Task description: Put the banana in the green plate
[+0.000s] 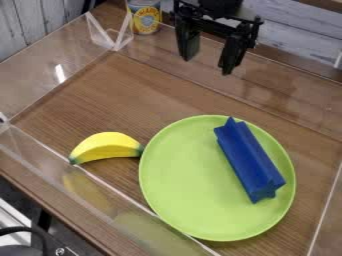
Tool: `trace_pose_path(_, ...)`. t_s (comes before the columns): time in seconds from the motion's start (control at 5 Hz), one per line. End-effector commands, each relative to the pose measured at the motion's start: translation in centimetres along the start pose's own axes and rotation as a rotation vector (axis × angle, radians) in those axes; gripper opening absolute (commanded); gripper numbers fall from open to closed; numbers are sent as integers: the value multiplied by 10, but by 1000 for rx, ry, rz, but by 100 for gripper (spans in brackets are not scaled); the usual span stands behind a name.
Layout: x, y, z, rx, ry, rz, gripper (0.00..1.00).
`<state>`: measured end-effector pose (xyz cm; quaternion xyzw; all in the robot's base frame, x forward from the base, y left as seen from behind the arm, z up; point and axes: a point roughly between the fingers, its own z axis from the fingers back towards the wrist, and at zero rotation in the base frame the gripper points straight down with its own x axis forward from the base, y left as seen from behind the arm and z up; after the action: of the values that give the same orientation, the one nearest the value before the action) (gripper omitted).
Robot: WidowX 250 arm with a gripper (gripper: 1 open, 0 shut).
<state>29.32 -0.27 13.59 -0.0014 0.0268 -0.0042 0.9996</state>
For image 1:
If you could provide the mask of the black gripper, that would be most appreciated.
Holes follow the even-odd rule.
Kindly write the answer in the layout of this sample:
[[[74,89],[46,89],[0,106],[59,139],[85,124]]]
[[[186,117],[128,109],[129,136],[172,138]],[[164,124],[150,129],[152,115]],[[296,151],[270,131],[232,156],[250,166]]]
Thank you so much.
[[[264,25],[264,18],[248,7],[245,0],[174,0],[173,17],[180,55],[190,61],[200,52],[201,31],[221,32],[225,46],[218,66],[224,75],[230,75],[241,65],[249,49],[257,45],[256,35]],[[233,33],[237,28],[220,23],[220,20],[237,21],[248,25],[252,33]]]

